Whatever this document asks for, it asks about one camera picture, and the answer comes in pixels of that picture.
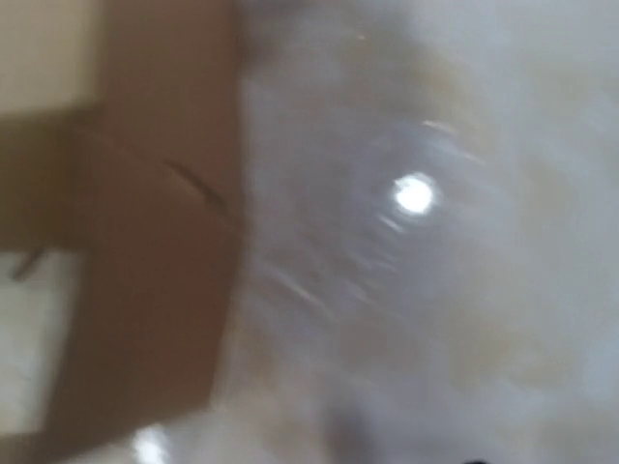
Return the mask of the brown cardboard paper box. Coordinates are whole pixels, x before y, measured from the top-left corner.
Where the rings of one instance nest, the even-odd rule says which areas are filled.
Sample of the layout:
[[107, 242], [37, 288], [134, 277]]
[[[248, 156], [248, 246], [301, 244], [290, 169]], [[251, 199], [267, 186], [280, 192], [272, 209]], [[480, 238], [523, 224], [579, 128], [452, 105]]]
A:
[[59, 463], [207, 405], [244, 235], [231, 1], [106, 1], [98, 105], [1, 120], [1, 247], [80, 254], [39, 432]]

